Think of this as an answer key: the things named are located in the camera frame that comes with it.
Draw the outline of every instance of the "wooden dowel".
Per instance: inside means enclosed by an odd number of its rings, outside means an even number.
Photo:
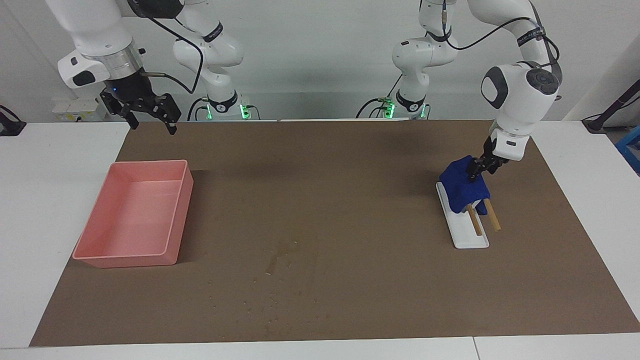
[[[486,210],[489,213],[489,219],[491,219],[491,225],[493,226],[493,230],[496,232],[502,230],[500,226],[500,222],[498,221],[498,217],[495,216],[495,211],[493,210],[493,205],[491,205],[491,200],[485,199],[484,205],[486,206]]]
[[[477,236],[482,236],[482,229],[480,228],[480,222],[478,222],[478,218],[476,217],[476,211],[471,204],[467,205],[467,213],[471,217],[471,222],[474,223],[474,229],[476,230]]]

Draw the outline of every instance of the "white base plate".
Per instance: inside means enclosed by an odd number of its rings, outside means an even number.
[[[482,236],[476,235],[474,224],[471,222],[469,214],[462,212],[456,214],[449,207],[449,198],[447,192],[444,190],[442,183],[436,184],[436,190],[438,190],[438,196],[440,197],[440,203],[444,210],[444,216],[447,219],[449,225],[449,232],[453,239],[453,245],[457,249],[485,249],[489,247],[489,239],[486,237],[484,227],[480,221],[480,217],[474,211],[474,216],[478,219],[480,228],[482,229]]]

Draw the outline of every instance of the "brown work surface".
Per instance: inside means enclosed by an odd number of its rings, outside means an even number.
[[[453,247],[435,183],[489,126],[141,124],[119,161],[193,171],[178,263],[70,260],[31,346],[640,331],[533,142],[485,176],[491,247]]]

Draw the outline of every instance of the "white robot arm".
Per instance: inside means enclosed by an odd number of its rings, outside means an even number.
[[[127,120],[133,129],[138,121],[132,111],[140,111],[162,120],[171,134],[181,112],[170,94],[157,96],[149,77],[166,76],[145,72],[141,50],[122,23],[122,13],[115,0],[46,0],[58,22],[69,32],[76,50],[58,62],[65,83],[77,88],[103,81],[100,93],[107,109]],[[180,23],[196,33],[190,41],[203,55],[201,78],[205,81],[209,104],[228,116],[237,115],[233,105],[239,95],[230,77],[222,69],[240,64],[243,51],[239,44],[223,33],[210,1],[205,0],[127,0],[139,17],[182,19]],[[200,68],[200,53],[185,42],[174,45],[178,61],[194,72]],[[220,111],[224,104],[225,111]]]
[[[200,78],[207,87],[209,112],[216,119],[242,119],[246,117],[242,95],[233,86],[225,67],[239,65],[244,58],[240,43],[224,32],[210,0],[186,0],[177,20],[194,33],[190,41],[204,54],[205,68]],[[198,72],[200,55],[185,42],[175,42],[173,53],[180,64]]]
[[[483,79],[482,94],[498,114],[483,156],[468,169],[470,178],[475,179],[485,170],[494,173],[509,160],[522,159],[534,125],[556,99],[562,72],[530,1],[467,1],[480,21],[502,26],[514,34],[525,60],[492,67]],[[394,48],[394,64],[403,73],[395,102],[403,115],[417,118],[422,110],[429,86],[424,69],[450,63],[459,50],[465,49],[459,48],[451,36],[456,3],[457,0],[424,0],[420,23],[427,35]]]

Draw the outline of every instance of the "pink plastic bin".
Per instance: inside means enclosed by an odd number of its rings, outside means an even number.
[[[73,258],[99,268],[175,264],[192,189],[186,160],[112,164]]]

